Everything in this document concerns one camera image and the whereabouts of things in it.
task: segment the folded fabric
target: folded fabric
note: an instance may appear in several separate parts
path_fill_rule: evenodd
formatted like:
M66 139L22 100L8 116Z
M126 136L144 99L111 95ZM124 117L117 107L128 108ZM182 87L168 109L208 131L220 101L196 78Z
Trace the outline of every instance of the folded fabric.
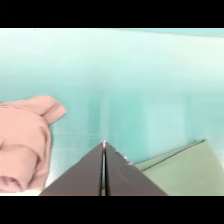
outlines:
M65 113L51 96L0 104L0 192L43 189L51 148L48 125Z
M171 196L224 195L223 168L207 141L171 151L136 166Z

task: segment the pink cloth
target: pink cloth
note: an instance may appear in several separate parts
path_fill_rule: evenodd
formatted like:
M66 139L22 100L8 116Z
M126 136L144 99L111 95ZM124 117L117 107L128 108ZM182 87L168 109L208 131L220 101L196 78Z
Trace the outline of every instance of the pink cloth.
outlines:
M0 192L42 190L48 175L48 125L66 113L50 96L0 103Z

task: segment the green cloth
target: green cloth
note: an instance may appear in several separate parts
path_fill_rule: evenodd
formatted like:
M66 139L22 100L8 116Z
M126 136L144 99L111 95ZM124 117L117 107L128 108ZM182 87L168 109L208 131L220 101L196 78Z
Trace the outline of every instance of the green cloth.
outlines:
M207 141L136 167L171 196L224 196L224 172Z

